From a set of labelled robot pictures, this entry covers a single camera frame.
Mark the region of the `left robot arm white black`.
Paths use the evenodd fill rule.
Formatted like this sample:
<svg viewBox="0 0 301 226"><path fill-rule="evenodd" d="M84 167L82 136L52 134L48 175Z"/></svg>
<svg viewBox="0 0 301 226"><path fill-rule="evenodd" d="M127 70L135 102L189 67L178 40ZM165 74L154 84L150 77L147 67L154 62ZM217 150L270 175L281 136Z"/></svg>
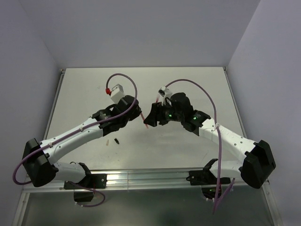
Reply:
<svg viewBox="0 0 301 226"><path fill-rule="evenodd" d="M23 166L34 187L53 180L71 181L81 188L92 183L92 173L84 163L59 160L76 148L94 139L118 131L141 114L137 99L130 95L118 103L99 110L77 127L48 140L29 140L24 149Z"/></svg>

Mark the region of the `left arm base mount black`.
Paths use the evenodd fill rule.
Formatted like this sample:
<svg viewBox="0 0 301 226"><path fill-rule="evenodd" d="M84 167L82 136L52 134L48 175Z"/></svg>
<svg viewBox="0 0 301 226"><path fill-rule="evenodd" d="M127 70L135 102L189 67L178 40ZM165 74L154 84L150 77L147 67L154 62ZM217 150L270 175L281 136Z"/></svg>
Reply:
<svg viewBox="0 0 301 226"><path fill-rule="evenodd" d="M74 190L73 199L77 204L84 207L94 207L104 203L106 196L98 189L105 189L107 182L107 175L102 173L90 174L85 176L80 182L64 182L64 190ZM101 200L96 204L89 204L93 198L100 196Z"/></svg>

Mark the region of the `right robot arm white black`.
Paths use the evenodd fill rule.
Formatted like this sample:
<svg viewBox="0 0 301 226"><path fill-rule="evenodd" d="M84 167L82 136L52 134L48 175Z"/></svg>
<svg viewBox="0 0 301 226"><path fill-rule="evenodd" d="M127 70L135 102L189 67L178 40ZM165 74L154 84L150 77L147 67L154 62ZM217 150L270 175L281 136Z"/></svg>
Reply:
<svg viewBox="0 0 301 226"><path fill-rule="evenodd" d="M259 189L276 168L269 143L255 142L215 123L208 114L195 110L184 93L175 93L163 102L153 103L149 115L143 121L152 127L179 122L188 132L206 138L236 157L234 161L212 159L202 169L203 184L213 184L218 179L230 183L230 179L242 179L249 186Z"/></svg>

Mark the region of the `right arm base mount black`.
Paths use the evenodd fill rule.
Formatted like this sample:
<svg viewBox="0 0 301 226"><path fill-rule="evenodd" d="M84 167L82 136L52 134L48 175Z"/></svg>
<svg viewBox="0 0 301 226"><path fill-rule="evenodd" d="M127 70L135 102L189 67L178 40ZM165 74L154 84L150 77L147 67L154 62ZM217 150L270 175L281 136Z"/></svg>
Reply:
<svg viewBox="0 0 301 226"><path fill-rule="evenodd" d="M205 170L191 170L186 181L191 186L201 186L202 195L206 200L214 200L215 192L218 190L218 198L222 194L222 185L230 184L230 178L221 178L219 188L216 189L217 178L210 172Z"/></svg>

